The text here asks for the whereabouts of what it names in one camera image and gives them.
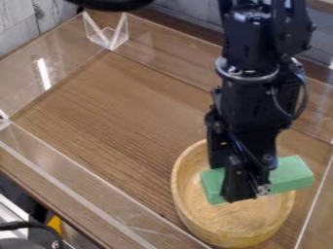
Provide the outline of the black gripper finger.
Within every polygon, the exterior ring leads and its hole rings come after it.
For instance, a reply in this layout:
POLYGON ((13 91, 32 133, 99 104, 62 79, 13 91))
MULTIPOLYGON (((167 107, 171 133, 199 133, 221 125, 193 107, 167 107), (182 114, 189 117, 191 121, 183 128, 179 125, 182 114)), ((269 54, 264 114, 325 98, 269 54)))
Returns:
POLYGON ((272 193, 266 165, 231 155, 225 167, 221 195, 230 203, 272 193))
POLYGON ((205 124, 207 127, 209 161, 211 169, 217 169, 227 165, 230 146, 219 120, 214 116, 206 116, 205 124))

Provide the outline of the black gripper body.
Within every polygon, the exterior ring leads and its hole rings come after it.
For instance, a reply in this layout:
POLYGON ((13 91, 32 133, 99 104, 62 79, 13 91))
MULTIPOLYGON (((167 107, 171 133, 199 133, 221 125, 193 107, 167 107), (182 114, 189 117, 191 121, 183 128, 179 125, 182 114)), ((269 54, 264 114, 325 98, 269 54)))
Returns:
POLYGON ((309 86, 298 74, 282 74, 269 82, 226 81, 213 89, 214 104, 206 116, 219 120, 230 155, 278 167, 276 140, 302 115, 309 102, 309 86))

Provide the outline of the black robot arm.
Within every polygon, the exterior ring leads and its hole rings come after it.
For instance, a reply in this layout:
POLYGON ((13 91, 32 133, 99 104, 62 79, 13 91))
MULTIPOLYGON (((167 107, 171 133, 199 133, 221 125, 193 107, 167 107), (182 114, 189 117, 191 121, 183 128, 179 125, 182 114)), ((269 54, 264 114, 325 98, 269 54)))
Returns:
POLYGON ((215 61, 221 85, 205 117, 217 194, 229 202, 270 193, 276 140, 304 114, 309 84, 296 56, 310 48, 316 25, 306 0, 217 0, 223 28, 215 61))

